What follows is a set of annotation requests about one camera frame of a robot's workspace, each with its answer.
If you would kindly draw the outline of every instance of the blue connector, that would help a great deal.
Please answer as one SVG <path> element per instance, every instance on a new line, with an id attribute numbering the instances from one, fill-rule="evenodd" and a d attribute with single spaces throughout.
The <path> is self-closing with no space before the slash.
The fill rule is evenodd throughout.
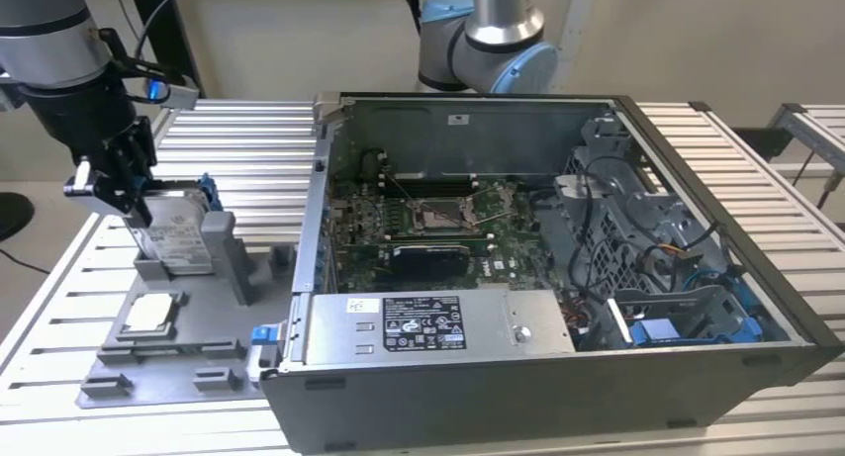
<path id="1" fill-rule="evenodd" d="M 265 324 L 258 325 L 253 329 L 253 335 L 250 337 L 253 345 L 270 345 L 279 342 L 279 325 Z"/>
<path id="2" fill-rule="evenodd" d="M 199 180 L 199 188 L 205 191 L 206 196 L 209 196 L 209 208 L 213 211 L 222 211 L 223 204 L 221 203 L 221 195 L 217 192 L 217 183 L 214 182 L 214 178 L 206 172 Z"/>

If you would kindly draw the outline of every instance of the slotted aluminum surface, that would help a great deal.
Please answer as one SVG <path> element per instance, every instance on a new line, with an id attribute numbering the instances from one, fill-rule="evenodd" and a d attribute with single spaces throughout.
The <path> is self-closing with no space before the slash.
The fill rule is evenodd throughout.
<path id="1" fill-rule="evenodd" d="M 845 337 L 843 236 L 712 114 L 687 104 L 642 106 Z M 313 145 L 309 104 L 203 101 L 195 112 L 165 114 L 158 125 L 167 132 L 158 173 L 174 178 L 205 171 L 215 175 L 250 246 L 297 240 Z M 0 347 L 0 358 L 10 357 L 0 376 L 0 454 L 291 454 L 265 401 L 76 408 L 79 381 L 135 278 L 134 253 L 119 221 L 92 217 Z M 432 448 L 412 454 L 801 452 L 845 452 L 845 359 L 797 386 L 753 395 L 708 428 Z"/>

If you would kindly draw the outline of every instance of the white wall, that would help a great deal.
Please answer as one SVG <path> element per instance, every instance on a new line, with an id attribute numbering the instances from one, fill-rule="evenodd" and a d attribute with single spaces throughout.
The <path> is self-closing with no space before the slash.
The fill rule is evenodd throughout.
<path id="1" fill-rule="evenodd" d="M 537 0 L 560 39 L 569 0 Z M 181 0 L 210 96 L 310 100 L 413 90 L 420 39 L 405 0 Z"/>
<path id="2" fill-rule="evenodd" d="M 596 0 L 566 90 L 703 100 L 763 126 L 783 102 L 845 102 L 843 0 Z"/>

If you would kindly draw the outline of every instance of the blue latch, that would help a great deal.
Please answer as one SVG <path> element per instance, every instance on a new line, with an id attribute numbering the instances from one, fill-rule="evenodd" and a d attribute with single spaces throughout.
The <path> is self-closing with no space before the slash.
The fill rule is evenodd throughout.
<path id="1" fill-rule="evenodd" d="M 279 325 L 265 324 L 253 329 L 253 345 L 269 345 L 279 342 Z"/>

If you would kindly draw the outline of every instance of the sticker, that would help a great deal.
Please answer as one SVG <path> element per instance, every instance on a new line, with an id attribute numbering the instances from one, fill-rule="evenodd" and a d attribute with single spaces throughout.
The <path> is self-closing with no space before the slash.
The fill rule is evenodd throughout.
<path id="1" fill-rule="evenodd" d="M 385 298 L 384 319 L 385 348 L 390 352 L 466 349 L 457 296 Z"/>
<path id="2" fill-rule="evenodd" d="M 346 300 L 346 312 L 347 313 L 377 313 L 380 312 L 378 298 L 350 298 Z"/>
<path id="3" fill-rule="evenodd" d="M 461 125 L 469 125 L 470 124 L 470 116 L 469 115 L 449 115 L 449 125 L 452 127 L 457 127 Z"/>
<path id="4" fill-rule="evenodd" d="M 166 267 L 211 263 L 197 224 L 151 226 L 147 228 L 147 237 L 157 250 L 157 258 Z"/>

